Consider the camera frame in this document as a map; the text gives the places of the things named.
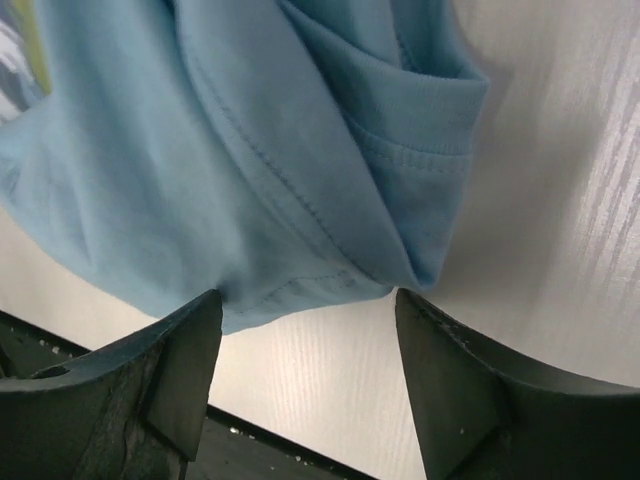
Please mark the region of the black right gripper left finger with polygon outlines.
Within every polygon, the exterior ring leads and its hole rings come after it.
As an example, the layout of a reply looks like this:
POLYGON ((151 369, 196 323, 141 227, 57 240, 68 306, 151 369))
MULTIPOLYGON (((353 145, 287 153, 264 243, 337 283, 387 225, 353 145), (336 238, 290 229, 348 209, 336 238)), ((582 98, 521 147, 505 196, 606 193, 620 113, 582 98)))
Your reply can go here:
POLYGON ((1 321, 4 479, 183 479, 196 459, 221 344, 209 290, 100 349, 30 372, 1 321))

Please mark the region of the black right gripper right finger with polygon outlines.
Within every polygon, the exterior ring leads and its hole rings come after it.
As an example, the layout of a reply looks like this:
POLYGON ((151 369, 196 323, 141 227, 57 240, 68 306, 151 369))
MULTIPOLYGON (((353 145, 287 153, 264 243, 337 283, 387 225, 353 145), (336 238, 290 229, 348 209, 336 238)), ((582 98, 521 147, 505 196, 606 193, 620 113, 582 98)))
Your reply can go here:
POLYGON ((405 289, 395 319, 428 478, 638 478, 638 388, 533 359, 405 289))

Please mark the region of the light blue t shirt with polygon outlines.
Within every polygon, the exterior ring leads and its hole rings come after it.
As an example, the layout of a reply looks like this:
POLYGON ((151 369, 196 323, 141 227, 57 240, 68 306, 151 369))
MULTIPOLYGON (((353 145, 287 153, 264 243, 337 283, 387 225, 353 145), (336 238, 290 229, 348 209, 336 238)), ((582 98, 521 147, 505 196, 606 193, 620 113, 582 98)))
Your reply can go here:
POLYGON ((447 1, 5 1, 1 204, 155 317, 235 333, 433 287, 488 85, 447 1))

